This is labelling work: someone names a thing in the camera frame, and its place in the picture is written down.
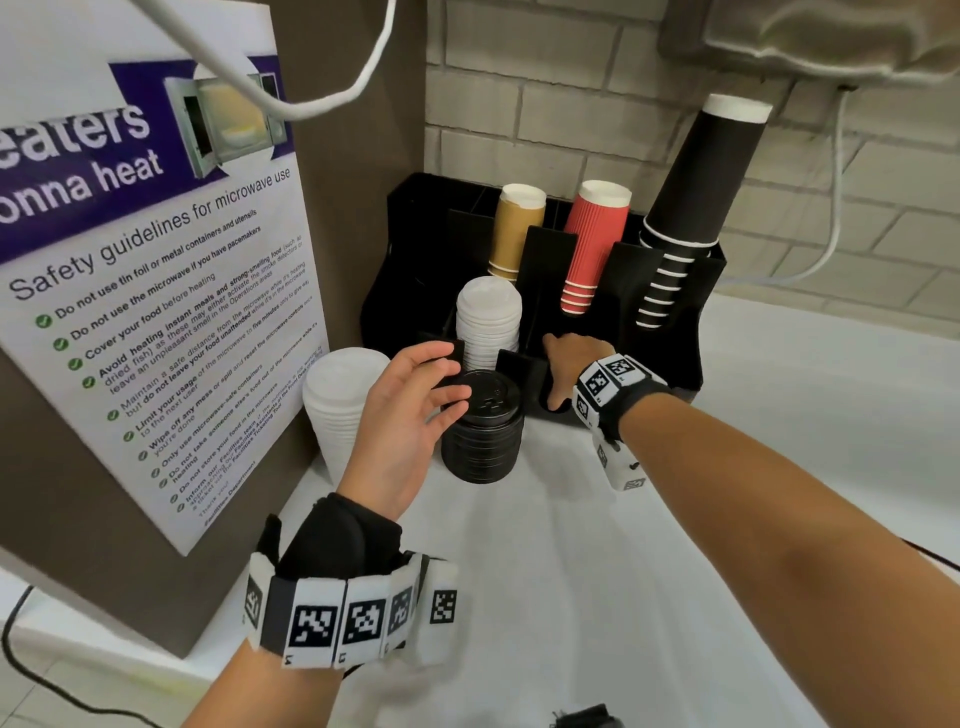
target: stacked cups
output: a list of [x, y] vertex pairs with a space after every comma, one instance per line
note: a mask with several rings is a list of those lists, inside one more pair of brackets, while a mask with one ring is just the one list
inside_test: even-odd
[[587, 313], [613, 243], [623, 237], [633, 193], [619, 184], [587, 180], [573, 201], [564, 232], [577, 234], [577, 247], [560, 298], [564, 313]]
[[507, 184], [493, 218], [493, 250], [488, 271], [516, 281], [527, 241], [527, 228], [543, 224], [546, 192], [529, 184]]
[[497, 372], [468, 372], [457, 383], [472, 389], [469, 409], [444, 433], [441, 457], [460, 479], [493, 483], [514, 468], [520, 452], [520, 390]]
[[640, 244], [663, 250], [663, 262], [637, 312], [639, 327], [662, 327], [690, 266], [709, 257], [771, 110], [763, 102], [711, 94], [697, 114], [643, 219]]
[[471, 280], [457, 297], [457, 338], [464, 341], [464, 369], [495, 369], [501, 349], [519, 343], [523, 299], [506, 279]]
[[320, 443], [334, 487], [347, 469], [367, 392], [390, 359], [372, 349], [339, 349], [306, 373], [303, 405]]

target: sign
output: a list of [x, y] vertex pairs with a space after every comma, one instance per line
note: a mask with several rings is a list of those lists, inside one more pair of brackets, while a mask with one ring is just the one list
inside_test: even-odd
[[[289, 125], [128, 3], [87, 5], [75, 35], [102, 40], [123, 104], [0, 130], [0, 346], [186, 554], [327, 351], [300, 170]], [[235, 27], [239, 62], [282, 98], [266, 9], [177, 10]]]

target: white countertop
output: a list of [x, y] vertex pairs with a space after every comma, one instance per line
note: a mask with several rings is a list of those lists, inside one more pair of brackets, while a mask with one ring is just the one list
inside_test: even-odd
[[[960, 561], [960, 343], [716, 296], [702, 332], [697, 406]], [[286, 538], [329, 487], [322, 465], [304, 476], [281, 513]], [[401, 523], [405, 547], [461, 567], [461, 647], [423, 672], [364, 666], [338, 716], [542, 728], [606, 702], [628, 725], [823, 725], [656, 491], [614, 493], [583, 430], [529, 421], [516, 468], [493, 485], [436, 462]], [[210, 680], [243, 639], [241, 586], [184, 660], [45, 595], [17, 631]], [[23, 587], [0, 572], [0, 615]]]

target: hand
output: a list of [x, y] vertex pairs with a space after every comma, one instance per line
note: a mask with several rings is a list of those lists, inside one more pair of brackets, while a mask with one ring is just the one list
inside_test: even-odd
[[453, 344], [430, 341], [404, 349], [387, 365], [367, 394], [337, 493], [393, 521], [410, 506], [426, 478], [434, 446], [469, 407], [464, 401], [470, 396], [468, 386], [434, 389], [460, 371], [457, 362], [439, 358], [451, 353]]
[[568, 333], [559, 339], [552, 333], [543, 335], [543, 348], [550, 359], [550, 372], [553, 374], [553, 390], [547, 398], [548, 409], [557, 409], [573, 394], [577, 378], [590, 364], [604, 356], [616, 353], [606, 341]]

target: white cable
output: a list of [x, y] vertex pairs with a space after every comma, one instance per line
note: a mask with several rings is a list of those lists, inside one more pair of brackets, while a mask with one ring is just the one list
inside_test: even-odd
[[180, 48], [189, 53], [195, 61], [206, 66], [219, 78], [233, 86], [251, 103], [266, 111], [267, 114], [284, 121], [302, 121], [303, 119], [320, 116], [322, 113], [348, 104], [363, 93], [370, 77], [373, 75], [373, 71], [380, 63], [380, 56], [383, 55], [383, 49], [390, 39], [396, 13], [396, 0], [387, 0], [387, 15], [383, 21], [383, 30], [373, 46], [373, 51], [367, 59], [367, 63], [350, 88], [330, 94], [322, 99], [304, 101], [300, 104], [288, 104], [285, 101], [275, 99], [249, 79], [246, 72], [238, 70], [230, 61], [210, 48], [183, 18], [167, 5], [165, 0], [130, 1], [153, 20]]
[[847, 100], [850, 97], [848, 88], [840, 89], [840, 98], [837, 101], [836, 120], [833, 125], [833, 183], [830, 190], [830, 236], [827, 243], [827, 249], [823, 254], [805, 271], [794, 273], [782, 278], [735, 278], [720, 280], [718, 285], [734, 285], [738, 283], [751, 283], [753, 285], [786, 285], [795, 283], [798, 280], [812, 276], [825, 265], [827, 261], [836, 252], [837, 244], [840, 242], [840, 230], [842, 228], [841, 210], [843, 209], [843, 127], [844, 114], [847, 110]]

